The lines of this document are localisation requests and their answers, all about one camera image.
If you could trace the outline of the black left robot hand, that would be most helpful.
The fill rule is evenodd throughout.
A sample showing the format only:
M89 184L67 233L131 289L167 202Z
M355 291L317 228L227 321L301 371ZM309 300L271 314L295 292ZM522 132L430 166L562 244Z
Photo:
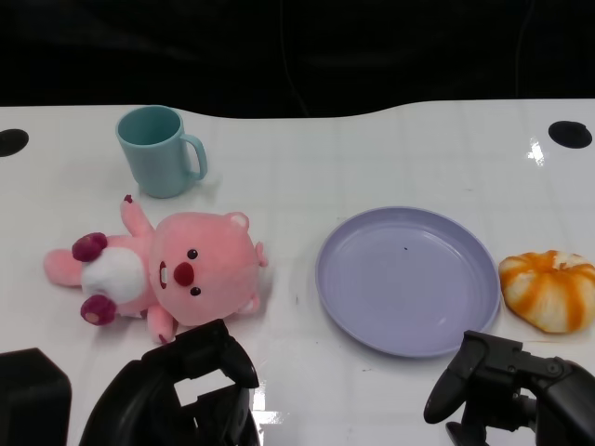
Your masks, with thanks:
M220 370L231 385L179 401L176 383ZM257 445L249 409L256 369L223 320L178 335L128 363L89 416L83 445Z

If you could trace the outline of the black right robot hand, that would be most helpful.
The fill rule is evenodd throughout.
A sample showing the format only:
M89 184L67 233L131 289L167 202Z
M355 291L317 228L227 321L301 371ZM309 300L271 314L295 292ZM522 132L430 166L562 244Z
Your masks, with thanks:
M458 409L461 420L447 421ZM538 445L591 445L594 376L575 362L534 356L520 342L467 331L423 416L447 422L455 445L484 445L489 427L528 427Z

